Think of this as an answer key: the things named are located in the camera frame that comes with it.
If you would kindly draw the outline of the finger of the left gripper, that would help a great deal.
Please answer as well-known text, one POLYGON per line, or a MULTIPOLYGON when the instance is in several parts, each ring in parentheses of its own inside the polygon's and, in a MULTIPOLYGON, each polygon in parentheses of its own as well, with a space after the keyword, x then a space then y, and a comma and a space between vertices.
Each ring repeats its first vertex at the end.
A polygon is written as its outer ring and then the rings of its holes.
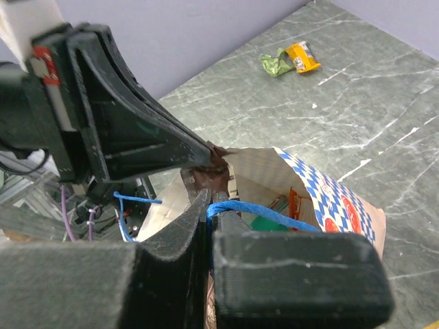
POLYGON ((209 165, 207 142, 136 81, 111 37, 108 26, 86 24, 67 38, 93 175, 102 182, 123 182, 209 165))

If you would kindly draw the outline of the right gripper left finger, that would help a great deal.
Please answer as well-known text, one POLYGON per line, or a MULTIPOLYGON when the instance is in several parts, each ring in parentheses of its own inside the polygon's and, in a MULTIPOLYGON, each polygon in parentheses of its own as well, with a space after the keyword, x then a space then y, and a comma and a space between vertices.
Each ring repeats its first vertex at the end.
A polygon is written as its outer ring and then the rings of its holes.
POLYGON ((203 190, 142 243, 10 243, 1 248, 2 328, 203 328, 203 190))

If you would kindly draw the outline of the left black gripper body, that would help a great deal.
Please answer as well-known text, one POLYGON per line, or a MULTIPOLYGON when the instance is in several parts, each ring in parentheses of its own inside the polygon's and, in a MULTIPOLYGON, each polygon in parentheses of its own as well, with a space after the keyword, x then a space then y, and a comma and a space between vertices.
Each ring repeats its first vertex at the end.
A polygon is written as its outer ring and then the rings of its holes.
POLYGON ((43 151, 64 182, 111 182, 110 120, 93 114, 113 105, 110 28, 5 23, 1 37, 20 59, 1 63, 1 150, 18 159, 43 151))

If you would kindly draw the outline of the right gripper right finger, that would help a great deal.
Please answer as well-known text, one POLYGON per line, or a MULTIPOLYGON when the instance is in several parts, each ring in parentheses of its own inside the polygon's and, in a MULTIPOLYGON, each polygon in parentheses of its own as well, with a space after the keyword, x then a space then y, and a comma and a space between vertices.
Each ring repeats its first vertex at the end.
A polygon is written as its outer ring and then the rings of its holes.
POLYGON ((394 298, 372 244, 355 233, 256 231, 213 196, 218 328, 376 328, 394 298))

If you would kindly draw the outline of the checkered paper bag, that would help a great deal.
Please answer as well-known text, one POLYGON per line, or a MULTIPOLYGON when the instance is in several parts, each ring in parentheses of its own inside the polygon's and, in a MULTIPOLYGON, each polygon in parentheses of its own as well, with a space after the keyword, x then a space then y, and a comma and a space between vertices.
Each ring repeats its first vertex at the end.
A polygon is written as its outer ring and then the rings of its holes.
MULTIPOLYGON (((386 218, 343 184, 278 147, 229 149, 228 200, 239 206, 239 216, 256 231, 355 233, 365 237, 380 259, 385 243, 386 218), (289 189, 312 198, 320 229, 289 217, 289 189)), ((207 323, 218 328, 213 290, 211 205, 206 210, 206 237, 210 256, 207 323)), ((137 241, 146 241, 177 219, 192 204, 181 176, 154 201, 140 228, 137 241)))

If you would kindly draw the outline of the brown snack bag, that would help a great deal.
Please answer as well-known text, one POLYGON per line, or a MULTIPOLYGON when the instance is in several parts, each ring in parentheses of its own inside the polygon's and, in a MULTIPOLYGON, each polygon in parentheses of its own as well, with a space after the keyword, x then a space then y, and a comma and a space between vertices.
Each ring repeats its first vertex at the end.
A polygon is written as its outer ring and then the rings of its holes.
POLYGON ((230 171, 223 157, 228 153, 224 148, 208 142, 211 151, 211 162, 207 166, 181 169, 180 176, 186 188, 189 201, 192 203, 200 191, 207 188, 215 195, 224 192, 228 197, 230 171))

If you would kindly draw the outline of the green snack packet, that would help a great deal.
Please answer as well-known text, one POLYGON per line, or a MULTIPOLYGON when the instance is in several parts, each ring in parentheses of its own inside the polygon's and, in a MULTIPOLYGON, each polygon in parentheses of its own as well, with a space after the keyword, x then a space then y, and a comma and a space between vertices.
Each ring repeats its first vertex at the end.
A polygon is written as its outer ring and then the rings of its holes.
POLYGON ((260 56, 265 72, 272 77, 279 77, 295 69, 286 50, 279 48, 275 56, 260 56))

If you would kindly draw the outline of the yellow snack bar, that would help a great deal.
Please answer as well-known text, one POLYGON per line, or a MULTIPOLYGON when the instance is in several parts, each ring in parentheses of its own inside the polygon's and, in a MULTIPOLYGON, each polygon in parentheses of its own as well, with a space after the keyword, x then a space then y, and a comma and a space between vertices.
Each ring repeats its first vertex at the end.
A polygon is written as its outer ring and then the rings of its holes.
POLYGON ((285 49, 287 55, 292 60, 296 72, 299 74, 315 71, 321 64, 314 58, 306 41, 292 44, 285 49))

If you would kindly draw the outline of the orange snack packet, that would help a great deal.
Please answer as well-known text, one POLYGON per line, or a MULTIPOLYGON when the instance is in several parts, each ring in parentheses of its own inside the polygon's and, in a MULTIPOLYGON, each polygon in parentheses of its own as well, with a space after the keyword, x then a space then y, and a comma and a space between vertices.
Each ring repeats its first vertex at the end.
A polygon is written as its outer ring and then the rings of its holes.
POLYGON ((299 195, 293 188, 289 189, 289 217, 320 229, 315 216, 312 198, 308 195, 299 195))

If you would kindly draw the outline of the aluminium rail frame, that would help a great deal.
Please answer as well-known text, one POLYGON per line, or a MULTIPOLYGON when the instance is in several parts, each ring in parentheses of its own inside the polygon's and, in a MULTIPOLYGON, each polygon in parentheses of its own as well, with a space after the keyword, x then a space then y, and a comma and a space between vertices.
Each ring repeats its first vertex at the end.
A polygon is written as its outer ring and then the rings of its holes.
POLYGON ((148 177, 124 183, 62 182, 52 158, 1 152, 1 230, 11 241, 135 240, 156 198, 148 177))

